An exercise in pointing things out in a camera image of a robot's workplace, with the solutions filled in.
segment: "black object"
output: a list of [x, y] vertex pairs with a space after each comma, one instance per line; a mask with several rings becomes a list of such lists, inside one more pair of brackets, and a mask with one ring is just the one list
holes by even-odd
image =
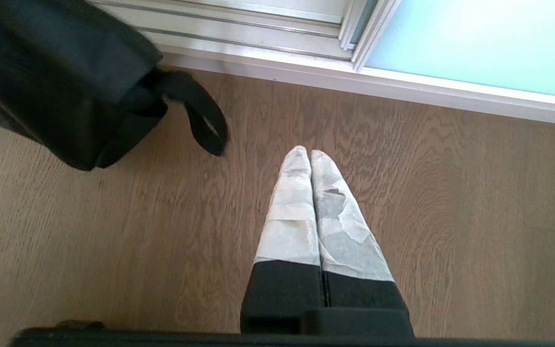
[[322, 272], [322, 278], [327, 306], [394, 309], [408, 316], [408, 308], [395, 282], [357, 279], [328, 271]]
[[256, 262], [241, 304], [245, 334], [300, 334], [300, 318], [324, 305], [320, 266]]
[[221, 155], [220, 108], [187, 73], [157, 69], [160, 60], [143, 35], [84, 0], [0, 0], [0, 126], [90, 170], [141, 141], [166, 113], [165, 96]]
[[27, 329], [10, 347], [555, 347], [555, 342], [294, 334], [175, 334]]
[[408, 310], [326, 307], [300, 318], [301, 334], [414, 338]]

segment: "bag strap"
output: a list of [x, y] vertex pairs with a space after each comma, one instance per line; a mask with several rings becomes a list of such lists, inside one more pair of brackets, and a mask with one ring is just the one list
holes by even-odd
[[220, 107], [189, 73], [160, 72], [153, 90], [185, 106], [196, 142], [214, 156], [223, 154], [229, 139], [228, 125]]

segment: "wooden floor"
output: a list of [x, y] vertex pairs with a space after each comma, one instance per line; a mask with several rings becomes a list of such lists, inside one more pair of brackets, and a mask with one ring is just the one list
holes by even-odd
[[326, 151], [418, 336], [555, 340], [555, 125], [207, 72], [224, 158], [181, 106], [89, 173], [0, 130], [0, 346], [65, 319], [237, 332], [286, 152]]

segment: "black bag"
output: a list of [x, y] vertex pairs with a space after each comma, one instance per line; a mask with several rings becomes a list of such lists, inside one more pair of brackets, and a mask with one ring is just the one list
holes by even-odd
[[0, 126], [48, 147], [81, 170], [130, 151], [183, 103], [192, 134], [220, 156], [222, 112], [183, 72], [156, 68], [143, 35], [83, 0], [0, 0]]

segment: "glass panel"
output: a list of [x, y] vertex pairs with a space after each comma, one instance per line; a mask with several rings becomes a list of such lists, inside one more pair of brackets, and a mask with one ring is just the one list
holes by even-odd
[[366, 66], [555, 95], [555, 1], [403, 0]]
[[357, 27], [355, 28], [355, 33], [353, 34], [350, 43], [357, 44], [361, 39], [361, 35], [363, 35], [363, 31], [365, 30], [365, 26], [367, 26], [368, 22], [370, 21], [370, 17], [372, 17], [372, 12], [374, 11], [374, 7], [378, 0], [368, 0], [365, 3], [365, 7], [363, 7], [363, 13], [361, 14], [361, 18], [359, 18], [359, 22], [357, 22]]

